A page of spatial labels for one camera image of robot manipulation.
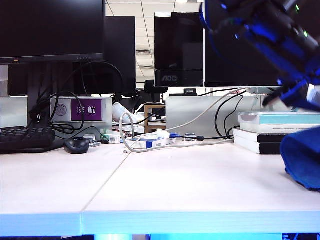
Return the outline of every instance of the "desk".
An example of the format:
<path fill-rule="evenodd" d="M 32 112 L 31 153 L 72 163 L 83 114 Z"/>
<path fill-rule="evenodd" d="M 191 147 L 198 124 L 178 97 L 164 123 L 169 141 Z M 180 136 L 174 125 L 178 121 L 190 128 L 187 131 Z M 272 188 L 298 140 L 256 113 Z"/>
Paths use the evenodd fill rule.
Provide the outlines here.
<path fill-rule="evenodd" d="M 128 156 L 122 149 L 0 155 L 0 236 L 82 235 L 82 211 Z"/>
<path fill-rule="evenodd" d="M 319 231 L 320 193 L 232 143 L 132 153 L 83 213 L 84 234 Z"/>
<path fill-rule="evenodd" d="M 0 234 L 320 232 L 320 193 L 293 182 L 279 155 L 122 147 L 0 156 Z"/>

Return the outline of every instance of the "black keyboard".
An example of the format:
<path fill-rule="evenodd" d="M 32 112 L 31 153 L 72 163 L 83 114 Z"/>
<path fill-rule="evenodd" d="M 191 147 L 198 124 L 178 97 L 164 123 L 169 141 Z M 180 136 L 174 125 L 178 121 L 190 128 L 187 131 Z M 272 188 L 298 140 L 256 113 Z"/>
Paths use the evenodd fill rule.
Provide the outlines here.
<path fill-rule="evenodd" d="M 55 138 L 55 131 L 50 127 L 0 128 L 0 151 L 46 148 L 52 145 Z"/>

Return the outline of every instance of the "aoc logo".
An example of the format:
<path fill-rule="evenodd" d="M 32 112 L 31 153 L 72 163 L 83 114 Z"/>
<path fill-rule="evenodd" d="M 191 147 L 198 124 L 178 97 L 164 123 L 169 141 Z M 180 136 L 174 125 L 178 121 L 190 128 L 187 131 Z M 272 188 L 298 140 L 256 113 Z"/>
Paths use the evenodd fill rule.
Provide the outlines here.
<path fill-rule="evenodd" d="M 178 81 L 178 77 L 176 75 L 165 75 L 163 76 L 163 78 L 161 79 L 162 82 L 177 82 Z"/>

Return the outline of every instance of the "black mouse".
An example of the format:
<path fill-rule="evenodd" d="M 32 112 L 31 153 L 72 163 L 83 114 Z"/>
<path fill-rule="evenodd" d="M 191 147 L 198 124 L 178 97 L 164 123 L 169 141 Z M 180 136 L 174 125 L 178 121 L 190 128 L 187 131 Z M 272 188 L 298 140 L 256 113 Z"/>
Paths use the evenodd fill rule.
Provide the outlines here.
<path fill-rule="evenodd" d="M 70 154 L 85 154 L 89 149 L 89 140 L 83 137 L 74 137 L 64 141 L 64 150 Z"/>

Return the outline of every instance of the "stack of books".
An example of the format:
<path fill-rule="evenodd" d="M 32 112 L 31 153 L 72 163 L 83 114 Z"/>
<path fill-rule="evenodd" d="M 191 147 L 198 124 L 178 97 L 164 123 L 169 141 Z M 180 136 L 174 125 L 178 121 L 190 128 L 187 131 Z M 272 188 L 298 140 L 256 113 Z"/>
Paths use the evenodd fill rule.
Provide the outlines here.
<path fill-rule="evenodd" d="M 314 112 L 240 112 L 238 118 L 234 143 L 261 155 L 278 155 L 286 135 L 320 126 Z"/>

